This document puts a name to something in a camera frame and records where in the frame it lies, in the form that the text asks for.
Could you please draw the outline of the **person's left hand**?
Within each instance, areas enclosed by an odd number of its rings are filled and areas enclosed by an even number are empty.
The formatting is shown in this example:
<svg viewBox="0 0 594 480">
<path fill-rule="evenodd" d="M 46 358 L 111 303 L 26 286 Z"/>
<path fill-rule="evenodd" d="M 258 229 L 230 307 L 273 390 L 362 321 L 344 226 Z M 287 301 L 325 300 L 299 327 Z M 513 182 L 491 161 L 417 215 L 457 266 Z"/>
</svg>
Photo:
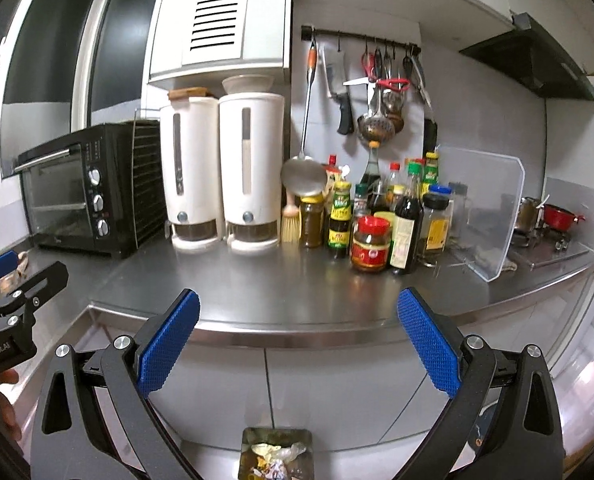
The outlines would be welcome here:
<svg viewBox="0 0 594 480">
<path fill-rule="evenodd" d="M 19 380 L 20 375 L 12 368 L 0 373 L 0 385 L 16 385 Z M 6 432 L 14 442 L 20 442 L 20 439 L 22 438 L 22 430 L 16 420 L 15 410 L 11 402 L 2 392 L 0 392 L 0 412 L 4 426 L 6 426 Z"/>
</svg>

